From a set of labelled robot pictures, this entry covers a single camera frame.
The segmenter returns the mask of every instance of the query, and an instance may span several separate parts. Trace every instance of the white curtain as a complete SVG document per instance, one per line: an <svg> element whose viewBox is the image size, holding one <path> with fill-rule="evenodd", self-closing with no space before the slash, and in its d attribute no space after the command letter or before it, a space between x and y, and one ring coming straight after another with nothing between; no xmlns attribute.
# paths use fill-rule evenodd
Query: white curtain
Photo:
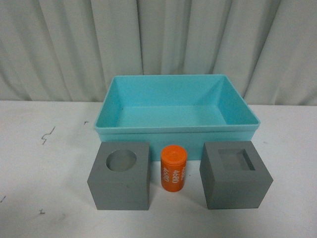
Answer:
<svg viewBox="0 0 317 238"><path fill-rule="evenodd" d="M0 100L97 101L115 75L226 74L317 105L316 0L0 0Z"/></svg>

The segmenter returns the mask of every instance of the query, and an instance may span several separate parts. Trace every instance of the plastic bin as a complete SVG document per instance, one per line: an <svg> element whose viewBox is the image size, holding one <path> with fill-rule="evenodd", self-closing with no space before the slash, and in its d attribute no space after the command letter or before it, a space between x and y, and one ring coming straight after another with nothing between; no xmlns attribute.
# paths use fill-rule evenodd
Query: plastic bin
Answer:
<svg viewBox="0 0 317 238"><path fill-rule="evenodd" d="M225 75L113 78L95 123L101 141L150 143L159 161L170 144L200 160L205 141L251 140L260 121Z"/></svg>

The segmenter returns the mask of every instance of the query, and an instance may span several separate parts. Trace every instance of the gray foam block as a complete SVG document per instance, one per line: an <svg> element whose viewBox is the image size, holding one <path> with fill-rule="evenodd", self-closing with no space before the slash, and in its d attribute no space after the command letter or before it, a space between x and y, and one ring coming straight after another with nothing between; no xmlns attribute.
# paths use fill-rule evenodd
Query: gray foam block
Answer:
<svg viewBox="0 0 317 238"><path fill-rule="evenodd" d="M148 210L149 143L102 142L87 183L98 210Z"/></svg>
<svg viewBox="0 0 317 238"><path fill-rule="evenodd" d="M251 141L205 142L200 174L208 209L258 208L273 182Z"/></svg>

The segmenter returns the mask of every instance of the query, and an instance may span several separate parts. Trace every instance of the black mark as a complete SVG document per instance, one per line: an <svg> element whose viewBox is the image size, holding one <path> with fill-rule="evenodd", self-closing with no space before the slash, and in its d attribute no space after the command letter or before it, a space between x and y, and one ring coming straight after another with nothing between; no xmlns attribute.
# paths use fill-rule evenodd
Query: black mark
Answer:
<svg viewBox="0 0 317 238"><path fill-rule="evenodd" d="M2 203L2 202L3 202L3 200L5 199L5 197L6 197L6 196L4 196L4 198L0 201L0 203Z"/></svg>
<svg viewBox="0 0 317 238"><path fill-rule="evenodd" d="M48 134L44 134L44 135L42 136L42 140L44 140L42 145L44 145L44 143L45 143L45 142L46 142L46 140L47 140L47 139L45 139L45 138L44 138L44 136L46 136L46 135L50 135L50 134L54 131L54 129L55 129L55 126L54 126L53 130L52 130L50 133L48 133Z"/></svg>

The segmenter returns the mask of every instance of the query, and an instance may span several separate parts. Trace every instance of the white table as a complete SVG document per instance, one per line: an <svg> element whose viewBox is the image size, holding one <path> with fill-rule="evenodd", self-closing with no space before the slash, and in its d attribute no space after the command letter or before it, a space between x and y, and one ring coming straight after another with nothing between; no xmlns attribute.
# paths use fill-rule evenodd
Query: white table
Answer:
<svg viewBox="0 0 317 238"><path fill-rule="evenodd" d="M252 142L274 179L258 209L208 210L200 161L189 161L177 193L152 162L149 211L98 211L87 178L101 105L0 102L1 238L317 237L317 107L251 106L262 122Z"/></svg>

